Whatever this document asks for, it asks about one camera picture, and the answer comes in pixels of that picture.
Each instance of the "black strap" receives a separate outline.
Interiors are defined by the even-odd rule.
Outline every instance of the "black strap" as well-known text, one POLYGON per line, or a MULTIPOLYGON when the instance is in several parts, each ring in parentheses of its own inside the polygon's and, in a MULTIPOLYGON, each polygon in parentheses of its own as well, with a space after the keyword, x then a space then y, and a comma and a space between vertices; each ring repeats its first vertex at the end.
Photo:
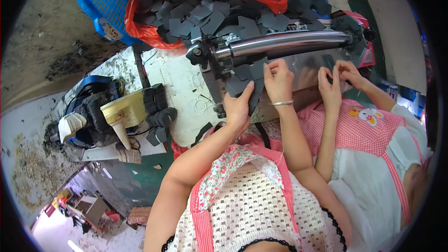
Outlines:
POLYGON ((193 147, 194 145, 196 145, 199 140, 201 140, 202 136, 204 135, 204 133, 206 133, 209 129, 211 129, 213 127, 213 125, 208 122, 207 124, 205 124, 205 126, 203 126, 201 128, 201 130, 199 131, 198 135, 196 136, 196 139, 194 140, 194 143, 191 145, 191 147, 193 147))
POLYGON ((271 142, 269 141, 269 137, 267 136, 266 131, 264 130, 264 127, 261 125, 260 122, 256 122, 255 123, 255 127, 257 128, 257 130, 260 132, 261 134, 261 138, 263 139, 264 142, 264 146, 268 149, 271 148, 271 142))

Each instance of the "hand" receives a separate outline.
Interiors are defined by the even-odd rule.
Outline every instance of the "hand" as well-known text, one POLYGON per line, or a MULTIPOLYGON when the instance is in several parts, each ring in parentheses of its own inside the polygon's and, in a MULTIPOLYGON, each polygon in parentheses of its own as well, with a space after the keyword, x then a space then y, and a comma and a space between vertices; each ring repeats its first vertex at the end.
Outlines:
POLYGON ((318 73, 318 81, 319 92, 325 105, 326 115, 339 115, 340 104, 342 102, 339 84, 339 65, 336 64, 334 66, 333 76, 328 68, 321 67, 318 73), (328 81, 327 75, 333 78, 333 85, 328 81))
POLYGON ((232 127, 240 136, 249 126, 249 98, 254 91, 255 83, 250 81, 243 93, 238 98, 233 98, 226 92, 224 96, 224 108, 227 114, 226 126, 232 127))
POLYGON ((272 103, 288 102, 293 96, 294 73, 289 71, 284 59, 277 59, 264 66, 264 87, 272 103))
POLYGON ((358 69, 352 62, 337 60, 335 67, 339 66, 340 79, 342 81, 348 80, 352 83, 355 89, 360 90, 364 84, 364 78, 359 73, 358 69))

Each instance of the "black trim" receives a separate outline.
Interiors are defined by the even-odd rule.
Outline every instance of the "black trim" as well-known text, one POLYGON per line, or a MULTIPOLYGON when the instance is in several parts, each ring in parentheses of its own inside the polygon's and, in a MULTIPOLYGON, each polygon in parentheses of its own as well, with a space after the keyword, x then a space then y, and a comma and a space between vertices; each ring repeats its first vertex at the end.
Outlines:
POLYGON ((339 224, 337 223, 337 221, 334 219, 333 214, 332 214, 330 211, 328 211, 328 209, 326 209, 326 208, 324 208, 324 207, 321 207, 321 208, 322 208, 322 210, 325 211, 325 212, 328 214, 328 216, 333 220, 333 226, 336 227, 336 233, 340 236, 340 242, 344 245, 344 249, 343 249, 343 251, 347 251, 347 245, 345 244, 345 238, 344 238, 344 236, 342 235, 342 230, 340 229, 339 224))
POLYGON ((265 238, 265 239, 256 239, 256 240, 252 241, 252 242, 249 243, 249 244, 246 244, 246 245, 244 245, 244 246, 241 246, 241 248, 238 250, 238 252, 243 252, 243 251, 244 251, 246 248, 248 248, 250 245, 255 244, 255 243, 259 243, 259 242, 261 242, 261 241, 278 242, 278 243, 281 244, 281 245, 288 246, 288 248, 289 248, 289 250, 290 250, 291 252, 297 252, 297 249, 296 249, 294 246, 289 245, 289 243, 287 243, 285 240, 278 240, 278 239, 275 239, 275 238, 272 238, 272 237, 270 237, 270 238, 265 238))
POLYGON ((260 122, 256 122, 255 123, 255 127, 257 128, 257 130, 260 132, 261 134, 261 138, 263 139, 264 142, 264 146, 268 149, 271 148, 271 142, 269 141, 269 136, 267 136, 266 131, 264 130, 264 127, 261 125, 260 122))
POLYGON ((204 133, 206 133, 212 127, 213 127, 213 125, 210 122, 206 123, 205 126, 203 126, 201 128, 201 130, 199 131, 199 133, 196 136, 196 139, 194 140, 194 143, 191 145, 191 147, 193 147, 194 145, 198 144, 199 140, 201 140, 201 138, 204 136, 204 133))
POLYGON ((170 244, 171 242, 173 242, 174 240, 174 236, 168 238, 168 240, 166 241, 166 243, 164 245, 162 245, 162 252, 165 252, 166 250, 168 250, 168 244, 170 244))

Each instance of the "black knob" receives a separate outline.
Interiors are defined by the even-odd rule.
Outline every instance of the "black knob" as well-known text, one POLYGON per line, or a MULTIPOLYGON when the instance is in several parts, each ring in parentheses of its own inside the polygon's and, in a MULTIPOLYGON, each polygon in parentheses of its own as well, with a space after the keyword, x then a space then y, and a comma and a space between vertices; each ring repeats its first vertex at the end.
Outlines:
POLYGON ((373 28, 364 29, 364 38, 366 38, 368 42, 372 42, 373 40, 375 40, 376 38, 375 30, 373 28))

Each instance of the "white label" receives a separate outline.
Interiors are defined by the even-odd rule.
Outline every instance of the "white label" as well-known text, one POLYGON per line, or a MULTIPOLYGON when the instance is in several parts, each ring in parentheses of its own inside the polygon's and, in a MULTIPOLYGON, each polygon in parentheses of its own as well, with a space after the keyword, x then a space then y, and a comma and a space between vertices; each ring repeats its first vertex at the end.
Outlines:
POLYGON ((123 38, 123 34, 121 34, 116 28, 111 25, 106 18, 101 17, 98 19, 98 23, 101 25, 101 27, 104 30, 104 33, 106 34, 106 38, 110 41, 112 40, 120 40, 123 38))

